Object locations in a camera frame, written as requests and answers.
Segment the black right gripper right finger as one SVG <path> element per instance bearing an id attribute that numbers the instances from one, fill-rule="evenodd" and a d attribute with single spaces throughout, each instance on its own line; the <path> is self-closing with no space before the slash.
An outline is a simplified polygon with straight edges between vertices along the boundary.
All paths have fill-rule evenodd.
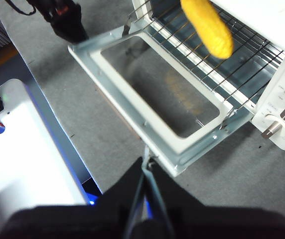
<path id="1" fill-rule="evenodd" d="M 285 217 L 261 208 L 208 206 L 159 165 L 148 166 L 178 239 L 285 239 Z"/>

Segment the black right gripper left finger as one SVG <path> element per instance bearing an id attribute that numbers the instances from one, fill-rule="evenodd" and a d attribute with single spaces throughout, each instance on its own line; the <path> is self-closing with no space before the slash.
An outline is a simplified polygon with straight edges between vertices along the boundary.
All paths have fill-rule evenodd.
<path id="1" fill-rule="evenodd" d="M 137 221 L 134 204 L 142 161 L 139 157 L 92 206 L 39 206 L 14 213 L 0 239 L 122 238 Z"/>

